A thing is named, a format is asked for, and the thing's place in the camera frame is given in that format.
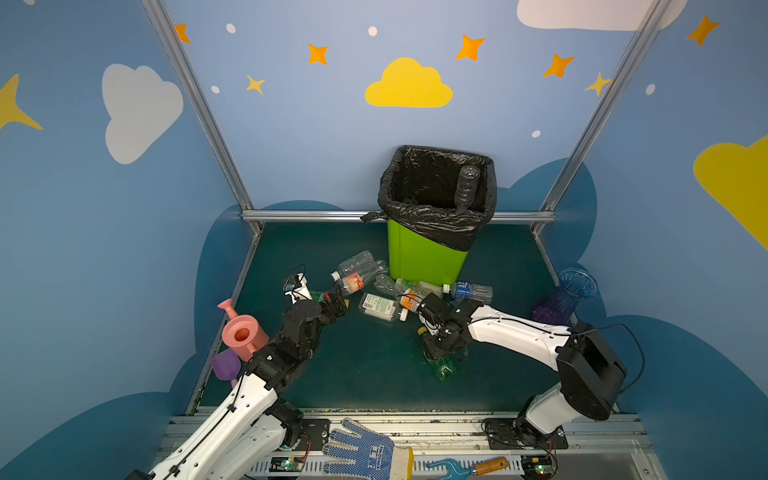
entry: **blue bottle label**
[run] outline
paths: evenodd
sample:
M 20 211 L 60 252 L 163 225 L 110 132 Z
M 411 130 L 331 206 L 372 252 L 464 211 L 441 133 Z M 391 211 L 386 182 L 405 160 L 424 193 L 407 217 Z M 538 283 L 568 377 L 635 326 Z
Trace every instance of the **blue bottle label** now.
M 472 293 L 471 284 L 467 282 L 456 282 L 456 291 L 453 293 L 453 298 L 456 300 L 468 299 Z

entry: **white cloud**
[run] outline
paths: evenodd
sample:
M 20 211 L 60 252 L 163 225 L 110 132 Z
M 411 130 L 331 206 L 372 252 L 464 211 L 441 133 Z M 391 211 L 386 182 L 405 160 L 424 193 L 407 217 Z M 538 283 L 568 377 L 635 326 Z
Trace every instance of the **white cloud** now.
M 113 64 L 101 79 L 107 125 L 107 149 L 120 164 L 135 162 L 181 116 L 184 98 L 173 82 L 147 66 L 136 70 Z
M 687 0 L 672 0 L 661 19 L 664 28 Z M 520 0 L 518 18 L 533 28 L 635 31 L 653 0 Z

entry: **blue glass vase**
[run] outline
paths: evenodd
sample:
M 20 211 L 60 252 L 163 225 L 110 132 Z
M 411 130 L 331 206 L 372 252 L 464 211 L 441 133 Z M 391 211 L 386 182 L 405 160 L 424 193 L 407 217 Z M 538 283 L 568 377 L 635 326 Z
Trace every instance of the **blue glass vase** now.
M 579 300 L 594 296 L 598 282 L 588 271 L 567 268 L 560 272 L 560 286 L 531 313 L 531 320 L 548 325 L 565 325 L 570 322 Z

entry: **pink watering can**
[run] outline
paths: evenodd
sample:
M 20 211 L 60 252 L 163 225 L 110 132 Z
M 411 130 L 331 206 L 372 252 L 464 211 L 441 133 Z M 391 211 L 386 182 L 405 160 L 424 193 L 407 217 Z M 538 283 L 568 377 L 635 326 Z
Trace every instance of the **pink watering can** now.
M 224 326 L 221 338 L 244 362 L 250 361 L 253 353 L 265 346 L 270 338 L 251 315 L 237 315 L 232 308 L 232 299 L 219 303 L 227 311 L 230 322 Z

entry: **black garbage bag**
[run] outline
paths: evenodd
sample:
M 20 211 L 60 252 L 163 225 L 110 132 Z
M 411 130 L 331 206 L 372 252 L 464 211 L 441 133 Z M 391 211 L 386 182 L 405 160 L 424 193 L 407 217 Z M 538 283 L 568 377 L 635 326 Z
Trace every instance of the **black garbage bag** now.
M 453 197 L 464 165 L 478 167 L 481 174 L 474 203 L 459 212 Z M 362 221 L 388 218 L 445 247 L 469 251 L 475 235 L 496 211 L 493 160 L 461 151 L 403 145 L 382 175 L 379 206 L 382 213 L 364 215 Z

